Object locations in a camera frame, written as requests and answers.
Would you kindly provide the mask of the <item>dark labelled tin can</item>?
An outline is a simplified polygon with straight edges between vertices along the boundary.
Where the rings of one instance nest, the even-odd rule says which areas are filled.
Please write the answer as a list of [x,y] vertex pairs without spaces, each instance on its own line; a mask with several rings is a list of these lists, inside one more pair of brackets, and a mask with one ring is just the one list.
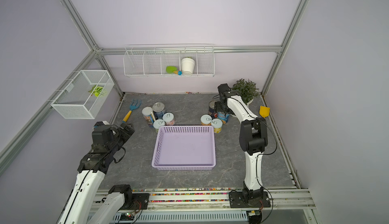
[[214,119],[217,118],[216,101],[212,100],[208,105],[208,114]]

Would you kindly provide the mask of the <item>tall can with plastic lid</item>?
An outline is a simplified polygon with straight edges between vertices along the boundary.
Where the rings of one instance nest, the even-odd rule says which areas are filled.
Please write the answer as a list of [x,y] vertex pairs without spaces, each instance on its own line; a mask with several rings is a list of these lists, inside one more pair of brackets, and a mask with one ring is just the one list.
[[142,115],[145,118],[148,126],[153,128],[154,127],[154,122],[156,121],[153,109],[151,107],[145,107],[142,110]]

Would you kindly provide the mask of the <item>dark blue tin can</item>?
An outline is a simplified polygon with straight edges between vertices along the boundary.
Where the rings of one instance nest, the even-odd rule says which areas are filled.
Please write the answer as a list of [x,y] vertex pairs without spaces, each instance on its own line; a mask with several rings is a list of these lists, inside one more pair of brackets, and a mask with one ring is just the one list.
[[156,119],[163,119],[166,110],[165,105],[162,102],[156,102],[152,109]]

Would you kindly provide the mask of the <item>blue Progresso soup can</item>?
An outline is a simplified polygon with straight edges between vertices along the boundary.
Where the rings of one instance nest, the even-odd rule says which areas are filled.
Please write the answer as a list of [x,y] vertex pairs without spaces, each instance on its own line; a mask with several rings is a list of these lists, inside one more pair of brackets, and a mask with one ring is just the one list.
[[225,113],[225,112],[222,112],[222,111],[219,111],[217,113],[217,118],[220,119],[223,124],[226,124],[229,121],[229,117],[230,117],[229,113]]

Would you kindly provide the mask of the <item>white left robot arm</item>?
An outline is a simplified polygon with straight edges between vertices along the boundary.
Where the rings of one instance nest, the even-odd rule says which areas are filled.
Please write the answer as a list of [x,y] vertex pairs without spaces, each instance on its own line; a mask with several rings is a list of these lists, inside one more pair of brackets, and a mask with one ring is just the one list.
[[88,218],[98,188],[106,176],[117,151],[134,134],[132,125],[123,122],[120,126],[110,125],[106,121],[97,122],[92,132],[92,146],[78,167],[74,189],[67,201],[59,224],[109,224],[121,209],[134,211],[137,222],[143,210],[147,209],[147,194],[133,194],[131,186],[120,184],[113,186],[100,208]]

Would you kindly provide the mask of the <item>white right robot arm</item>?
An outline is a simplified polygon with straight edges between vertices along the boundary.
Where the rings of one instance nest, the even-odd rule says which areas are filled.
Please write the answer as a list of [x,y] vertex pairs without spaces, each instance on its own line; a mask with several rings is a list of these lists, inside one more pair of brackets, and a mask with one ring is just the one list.
[[266,208],[271,202],[261,180],[261,161],[268,145],[265,118],[255,115],[243,102],[237,91],[228,84],[218,86],[219,101],[215,110],[233,114],[240,122],[239,144],[245,154],[245,179],[243,190],[238,193],[244,206]]

